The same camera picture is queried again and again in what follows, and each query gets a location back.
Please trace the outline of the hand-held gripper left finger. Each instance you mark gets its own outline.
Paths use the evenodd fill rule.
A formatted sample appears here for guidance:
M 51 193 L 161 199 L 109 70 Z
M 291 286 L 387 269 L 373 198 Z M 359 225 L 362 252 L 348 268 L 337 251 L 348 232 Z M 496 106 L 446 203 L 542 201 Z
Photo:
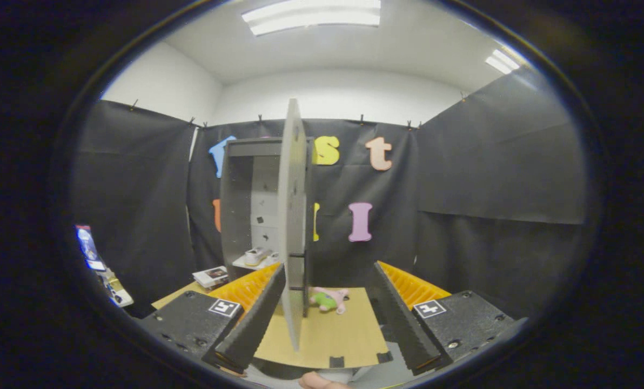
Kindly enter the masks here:
M 285 286 L 272 264 L 208 294 L 186 290 L 139 324 L 187 357 L 243 373 L 267 332 Z

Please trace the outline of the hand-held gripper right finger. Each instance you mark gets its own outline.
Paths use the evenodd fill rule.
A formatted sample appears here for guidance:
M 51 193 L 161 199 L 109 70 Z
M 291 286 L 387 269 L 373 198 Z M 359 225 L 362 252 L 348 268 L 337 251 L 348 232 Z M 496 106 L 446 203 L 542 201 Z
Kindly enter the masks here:
M 454 370 L 503 350 L 528 323 L 475 291 L 448 293 L 381 261 L 373 266 L 373 298 L 415 375 Z

